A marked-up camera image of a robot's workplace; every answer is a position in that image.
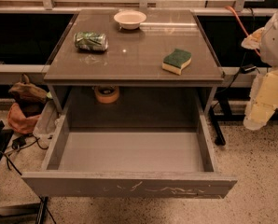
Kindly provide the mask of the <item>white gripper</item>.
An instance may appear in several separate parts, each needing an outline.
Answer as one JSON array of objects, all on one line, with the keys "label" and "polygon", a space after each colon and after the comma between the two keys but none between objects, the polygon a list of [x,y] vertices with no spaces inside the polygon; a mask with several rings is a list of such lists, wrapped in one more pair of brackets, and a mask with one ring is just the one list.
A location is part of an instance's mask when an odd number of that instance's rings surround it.
[{"label": "white gripper", "polygon": [[[260,49],[261,61],[278,67],[278,9],[266,23],[246,37],[241,46]],[[267,124],[278,108],[278,69],[265,75],[258,74],[252,84],[250,101],[246,105],[243,125],[251,131]]]}]

